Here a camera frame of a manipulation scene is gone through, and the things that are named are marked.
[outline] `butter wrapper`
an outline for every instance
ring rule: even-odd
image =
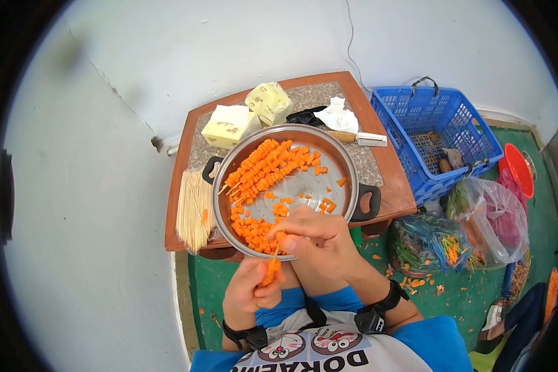
[[[291,100],[277,82],[255,87],[246,96],[245,103],[268,126],[285,124],[286,116],[293,112]]]
[[[261,128],[258,116],[246,106],[217,105],[201,134],[209,145],[231,150]]]

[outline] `electrical cable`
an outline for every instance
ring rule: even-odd
[[[352,43],[353,43],[353,21],[352,21],[351,9],[349,8],[349,0],[345,0],[345,4],[347,4],[347,6],[348,6],[349,25],[350,25],[351,28],[352,28],[352,36],[351,36],[351,39],[349,39],[349,45],[348,45],[348,58],[349,58],[349,60],[353,63],[353,65],[355,66],[355,68],[356,68],[356,70],[357,70],[357,74],[359,75],[359,83],[360,83],[360,85],[361,85],[362,87],[364,87],[364,89],[365,89],[367,92],[372,93],[372,91],[371,91],[370,89],[366,88],[366,86],[364,85],[364,81],[363,81],[363,79],[362,79],[362,72],[359,70],[359,67],[357,66],[357,63],[355,63],[355,61],[353,60],[352,56],[349,54],[349,49],[351,48]]]

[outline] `wrist strap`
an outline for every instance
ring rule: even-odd
[[[243,331],[234,331],[227,326],[225,319],[222,322],[223,333],[232,340],[237,346],[238,350],[242,350],[243,346],[241,340],[246,340],[246,343],[255,350],[260,350],[269,345],[267,338],[267,331],[262,325],[257,325],[256,327],[246,329]]]
[[[354,316],[357,329],[364,334],[384,333],[384,316],[399,304],[401,298],[409,300],[409,295],[397,281],[390,279],[390,290],[384,300],[357,310]]]

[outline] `foot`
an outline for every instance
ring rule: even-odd
[[[495,301],[488,310],[485,326],[478,334],[480,340],[493,340],[504,333],[504,322],[502,321],[502,300]]]

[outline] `bamboo skewer bundle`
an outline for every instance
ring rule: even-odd
[[[219,166],[217,163],[213,168],[213,177]],[[212,186],[202,178],[202,170],[184,171],[179,188],[175,227],[178,237],[184,241],[186,250],[192,255],[197,255],[201,248],[206,247],[209,234],[215,228],[212,192]]]

